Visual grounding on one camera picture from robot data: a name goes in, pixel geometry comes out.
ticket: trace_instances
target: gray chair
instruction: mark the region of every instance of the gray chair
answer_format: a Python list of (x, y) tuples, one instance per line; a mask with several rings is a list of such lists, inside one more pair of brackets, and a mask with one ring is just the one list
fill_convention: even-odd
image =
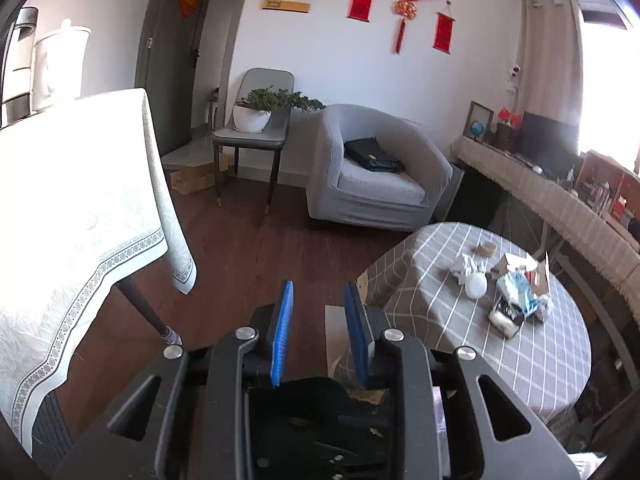
[[(348, 140), (375, 137), (404, 163), (404, 173), (375, 173), (344, 156)], [(320, 113), (306, 186), (309, 215), (320, 220), (414, 231), (428, 224), (452, 169), (407, 121), (371, 108), (332, 105)]]
[[(236, 101), (247, 96), (251, 90), (257, 88), (270, 88), (273, 91), (280, 89), (293, 92), (293, 74), (284, 72), (284, 70), (272, 70), (270, 68), (251, 68), (247, 70), (242, 78), (242, 83), (238, 91)], [(236, 149), (234, 157), (234, 171), (238, 176), (238, 160), (240, 148), (249, 148), (251, 150), (268, 150), (273, 153), (273, 164), (271, 166), (271, 177), (269, 180), (269, 193), (267, 196), (266, 214), (269, 214), (271, 199), (273, 197), (273, 189), (278, 181), (278, 172), (280, 171), (280, 153), (289, 137), (289, 118), (291, 110), (277, 110), (271, 114), (271, 119), (264, 127), (260, 134), (248, 134), (238, 132), (235, 129), (233, 114), (226, 124), (225, 128), (214, 130), (210, 136), (213, 143), (215, 177), (216, 177), (216, 195), (218, 196), (218, 207), (222, 206), (220, 197), (220, 163), (219, 149), (220, 146), (232, 146)]]

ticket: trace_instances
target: silver screw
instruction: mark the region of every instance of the silver screw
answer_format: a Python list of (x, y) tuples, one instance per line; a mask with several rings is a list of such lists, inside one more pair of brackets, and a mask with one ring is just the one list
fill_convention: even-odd
[(167, 359), (177, 359), (178, 357), (181, 357), (183, 353), (184, 350), (182, 350), (182, 347), (178, 345), (169, 345), (162, 350), (162, 354), (164, 354), (164, 357)]
[(473, 361), (478, 354), (470, 346), (461, 346), (456, 350), (456, 354), (463, 361)]
[(384, 335), (387, 341), (402, 341), (402, 339), (404, 339), (402, 330), (398, 330), (397, 328), (387, 328)]
[(242, 341), (247, 341), (255, 337), (255, 330), (250, 326), (241, 326), (236, 329), (236, 337)]

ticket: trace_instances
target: blue globe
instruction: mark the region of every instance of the blue globe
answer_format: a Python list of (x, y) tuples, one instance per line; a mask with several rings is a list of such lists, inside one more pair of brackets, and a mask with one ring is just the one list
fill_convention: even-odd
[(484, 124), (482, 124), (480, 121), (473, 121), (469, 126), (469, 129), (471, 130), (471, 133), (476, 137), (484, 134)]

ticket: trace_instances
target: triangular cutout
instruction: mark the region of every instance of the triangular cutout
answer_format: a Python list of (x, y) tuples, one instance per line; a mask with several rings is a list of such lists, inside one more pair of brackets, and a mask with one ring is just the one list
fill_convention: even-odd
[(162, 378), (157, 376), (147, 378), (107, 424), (111, 433), (142, 441), (161, 382)]
[(478, 385), (484, 398), (484, 405), (489, 413), (489, 420), (496, 440), (504, 442), (531, 431), (529, 421), (491, 377), (486, 375), (478, 377)]

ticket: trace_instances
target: wooden floor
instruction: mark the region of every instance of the wooden floor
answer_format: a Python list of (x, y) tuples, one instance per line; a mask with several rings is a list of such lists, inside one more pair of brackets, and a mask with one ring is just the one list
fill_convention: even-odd
[[(198, 277), (186, 296), (161, 260), (133, 277), (156, 312), (188, 349), (215, 343), (247, 323), (256, 306), (274, 301), (293, 280), (294, 315), (286, 376), (325, 375), (324, 306), (341, 304), (344, 285), (406, 234), (329, 222), (306, 211), (304, 189), (278, 186), (264, 216), (267, 184), (223, 184), (222, 208), (212, 189), (174, 194)], [(56, 390), (66, 425), (77, 438), (119, 391), (155, 358), (162, 340), (116, 288), (74, 355)]]

